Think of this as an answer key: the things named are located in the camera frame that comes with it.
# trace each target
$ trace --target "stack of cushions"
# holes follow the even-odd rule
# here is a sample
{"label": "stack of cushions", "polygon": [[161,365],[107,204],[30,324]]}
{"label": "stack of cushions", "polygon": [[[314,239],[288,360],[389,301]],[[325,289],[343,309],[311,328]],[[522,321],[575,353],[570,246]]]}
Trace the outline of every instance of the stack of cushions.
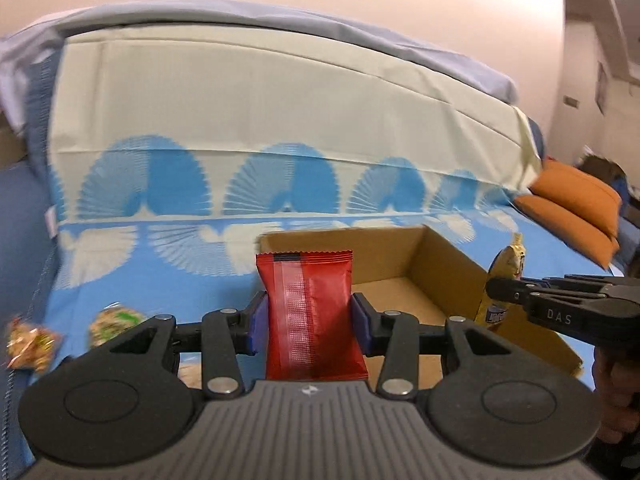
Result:
{"label": "stack of cushions", "polygon": [[606,269],[619,245],[621,199],[601,180],[555,160],[546,160],[532,195],[516,206],[574,250]]}

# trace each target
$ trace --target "picture frame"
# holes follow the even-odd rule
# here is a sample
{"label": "picture frame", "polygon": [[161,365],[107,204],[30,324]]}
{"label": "picture frame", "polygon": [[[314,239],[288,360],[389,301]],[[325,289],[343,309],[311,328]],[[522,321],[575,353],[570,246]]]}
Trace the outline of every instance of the picture frame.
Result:
{"label": "picture frame", "polygon": [[598,63],[598,83],[596,84],[596,104],[600,109],[600,113],[604,115],[605,107],[607,106],[607,89],[609,87],[609,77],[607,71],[604,70],[604,65]]}

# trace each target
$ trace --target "yellow packet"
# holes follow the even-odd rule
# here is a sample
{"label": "yellow packet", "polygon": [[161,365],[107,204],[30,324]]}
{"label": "yellow packet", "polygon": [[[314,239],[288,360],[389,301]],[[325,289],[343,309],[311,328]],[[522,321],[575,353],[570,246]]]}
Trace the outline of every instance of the yellow packet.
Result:
{"label": "yellow packet", "polygon": [[[511,244],[501,250],[494,258],[487,280],[491,278],[511,278],[519,280],[524,269],[526,250],[522,243],[522,233],[514,233]],[[489,298],[486,290],[482,293],[482,300],[474,319],[476,323],[495,331],[507,316],[513,303],[495,301]]]}

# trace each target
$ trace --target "red snack packet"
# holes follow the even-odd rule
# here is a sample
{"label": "red snack packet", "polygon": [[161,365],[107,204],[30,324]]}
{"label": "red snack packet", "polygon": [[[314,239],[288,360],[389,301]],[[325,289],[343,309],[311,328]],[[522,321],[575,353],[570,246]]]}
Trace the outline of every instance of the red snack packet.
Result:
{"label": "red snack packet", "polygon": [[351,251],[258,254],[269,297],[267,378],[367,379],[351,327]]}

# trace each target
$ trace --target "person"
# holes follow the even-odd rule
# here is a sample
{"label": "person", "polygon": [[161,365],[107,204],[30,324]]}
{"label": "person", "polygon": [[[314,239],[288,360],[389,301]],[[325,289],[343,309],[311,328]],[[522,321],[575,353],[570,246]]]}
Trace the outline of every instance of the person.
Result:
{"label": "person", "polygon": [[640,392],[640,361],[625,359],[623,352],[596,348],[592,373],[602,404],[598,438],[617,444],[640,426],[640,411],[630,407],[633,395]]}

